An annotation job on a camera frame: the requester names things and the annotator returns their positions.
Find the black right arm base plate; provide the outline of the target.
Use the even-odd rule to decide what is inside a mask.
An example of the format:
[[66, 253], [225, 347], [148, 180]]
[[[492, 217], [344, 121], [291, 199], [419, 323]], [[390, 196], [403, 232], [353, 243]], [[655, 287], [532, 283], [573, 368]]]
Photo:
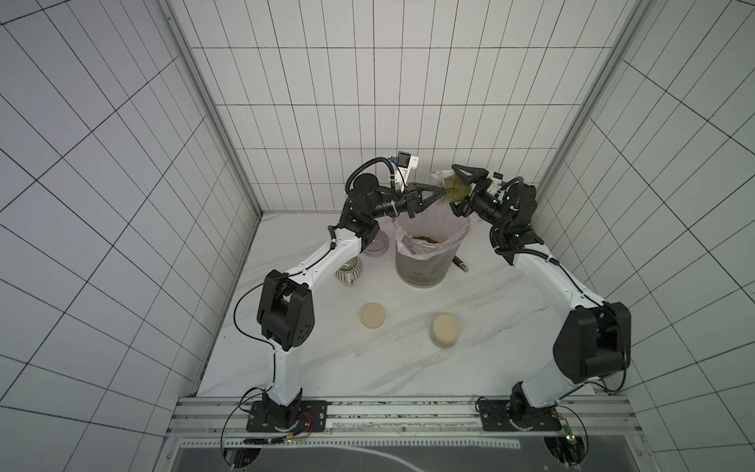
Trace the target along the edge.
[[559, 432], [562, 429], [560, 419], [554, 415], [554, 409], [531, 408], [526, 403], [514, 404], [507, 399], [491, 400], [479, 397], [474, 406], [485, 432]]

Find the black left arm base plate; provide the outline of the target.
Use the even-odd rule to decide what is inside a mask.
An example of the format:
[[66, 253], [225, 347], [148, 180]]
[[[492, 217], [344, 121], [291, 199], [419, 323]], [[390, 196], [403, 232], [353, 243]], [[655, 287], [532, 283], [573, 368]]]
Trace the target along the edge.
[[328, 403], [324, 400], [296, 400], [291, 406], [255, 401], [246, 425], [249, 433], [320, 433], [326, 430]]

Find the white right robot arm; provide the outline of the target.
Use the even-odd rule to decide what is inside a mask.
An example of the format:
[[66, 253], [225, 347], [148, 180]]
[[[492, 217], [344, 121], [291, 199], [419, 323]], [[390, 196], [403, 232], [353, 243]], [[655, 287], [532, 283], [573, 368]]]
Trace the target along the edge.
[[625, 304], [611, 303], [579, 282], [536, 234], [531, 225], [537, 208], [535, 187], [515, 177], [492, 192], [499, 175], [460, 164], [452, 170], [469, 190], [452, 203], [454, 214], [477, 214], [487, 222], [494, 252], [535, 283], [562, 320], [551, 361], [513, 387], [509, 417], [522, 423], [546, 413], [587, 382], [626, 371], [631, 314]]

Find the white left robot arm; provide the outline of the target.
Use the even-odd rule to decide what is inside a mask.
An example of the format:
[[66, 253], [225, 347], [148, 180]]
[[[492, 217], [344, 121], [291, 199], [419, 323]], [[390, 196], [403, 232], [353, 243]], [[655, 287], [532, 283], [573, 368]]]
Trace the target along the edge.
[[304, 262], [281, 273], [271, 271], [261, 286], [257, 321], [273, 343], [273, 383], [261, 404], [286, 428], [301, 411], [299, 347], [315, 327], [314, 292], [349, 261], [360, 256], [379, 233], [380, 218], [416, 216], [446, 195], [446, 189], [410, 182], [418, 157], [375, 157], [355, 169], [345, 182], [346, 200], [330, 239]]

